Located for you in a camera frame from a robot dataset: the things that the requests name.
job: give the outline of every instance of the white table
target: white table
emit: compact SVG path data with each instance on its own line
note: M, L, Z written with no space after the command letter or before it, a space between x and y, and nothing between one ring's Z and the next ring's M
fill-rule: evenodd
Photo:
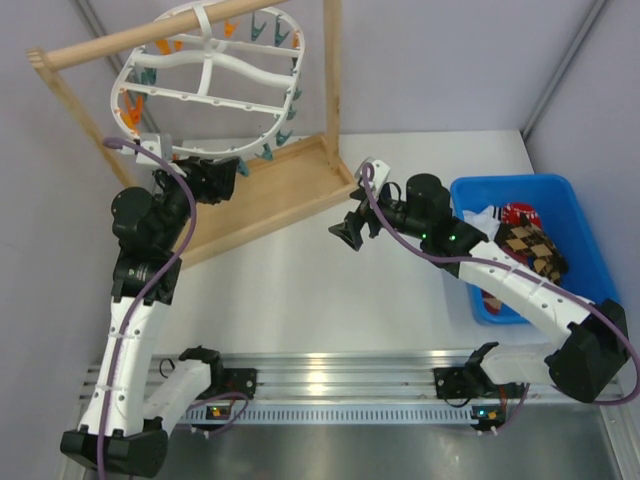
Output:
M463 176L532 173L516 131L344 135L352 170L368 156L404 190L413 174L445 186ZM223 353L375 352L542 342L529 325L472 318L466 287L381 232L355 253L327 228L355 201L181 273L157 354L203 345Z

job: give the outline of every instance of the gray floor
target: gray floor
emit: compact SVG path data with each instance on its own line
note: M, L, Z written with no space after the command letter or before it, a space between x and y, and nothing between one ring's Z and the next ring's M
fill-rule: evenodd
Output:
M237 427L176 432L157 477L224 480L620 478L597 409L527 406L498 437L444 427Z

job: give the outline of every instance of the wooden dowel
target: wooden dowel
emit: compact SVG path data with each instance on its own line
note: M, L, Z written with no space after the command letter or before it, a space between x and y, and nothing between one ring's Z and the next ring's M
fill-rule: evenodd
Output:
M69 113L75 118L93 143L95 143L96 147L98 147L98 150L100 150L100 153L102 153L102 156L111 167L114 175L120 180L120 183L122 183L124 187L136 185L135 179L122 164L118 155L113 150L102 145L103 135L102 132L100 132L98 124L93 121L89 112L84 108L84 105L82 105L80 99L73 93L73 90L71 90L67 82L64 81L64 78L62 78L58 72L51 70L44 52L39 48L32 48L27 52L27 57L29 58L29 62L31 62L31 66L38 72L38 75L40 75L44 83L55 93L60 103L67 107Z
M227 0L206 6L204 9L209 21L216 23L285 1L287 0ZM190 9L164 20L55 50L47 54L48 63L53 71L62 70L96 58L113 55L122 50L185 33L199 28L199 25L196 14Z
M324 0L324 75L327 102L327 161L331 170L340 164L340 76L342 0Z

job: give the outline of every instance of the blue plastic tray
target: blue plastic tray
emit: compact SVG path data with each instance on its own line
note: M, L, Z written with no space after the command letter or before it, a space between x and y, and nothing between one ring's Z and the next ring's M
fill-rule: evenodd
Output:
M559 175L513 175L459 178L451 185L455 213L481 212L489 205L502 207L510 202L528 203L536 209L542 228L569 263L562 287L597 303L618 293L580 208L571 184ZM505 325L527 323L503 305L497 315L487 311L482 292L469 287L474 317L478 323Z

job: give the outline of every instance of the laundry pile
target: laundry pile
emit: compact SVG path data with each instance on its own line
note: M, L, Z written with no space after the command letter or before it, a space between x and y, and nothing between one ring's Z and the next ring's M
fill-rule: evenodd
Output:
M489 206L480 213L465 210L463 215L465 222L484 232L505 253L556 285L569 271L569 264L542 229L540 217L530 205L509 203L501 208ZM482 298L489 313L500 312L500 300L484 291Z

